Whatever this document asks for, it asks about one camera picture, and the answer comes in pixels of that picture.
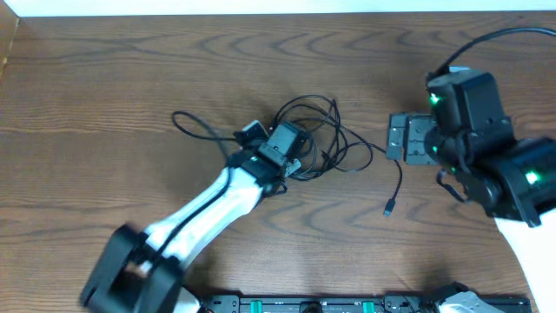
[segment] brown wooden surface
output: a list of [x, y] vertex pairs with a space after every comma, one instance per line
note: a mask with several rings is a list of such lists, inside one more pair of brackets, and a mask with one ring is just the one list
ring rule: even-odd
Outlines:
[[11, 42], [16, 35], [19, 18], [10, 7], [0, 0], [0, 77], [4, 65], [8, 62]]
[[[384, 145], [389, 113], [427, 109], [426, 71], [469, 38], [518, 25], [554, 28], [556, 15], [25, 19], [0, 82], [0, 311], [79, 311], [116, 227], [152, 223], [209, 186], [222, 158], [175, 130], [173, 110], [230, 134], [321, 93], [338, 99], [344, 124]], [[495, 74], [519, 137], [554, 137], [554, 48], [516, 35], [459, 63]], [[435, 184], [437, 168], [403, 168], [389, 218], [397, 174], [380, 154], [361, 173], [290, 182], [210, 244], [189, 285], [369, 295], [458, 280], [528, 294], [482, 209], [456, 204]]]

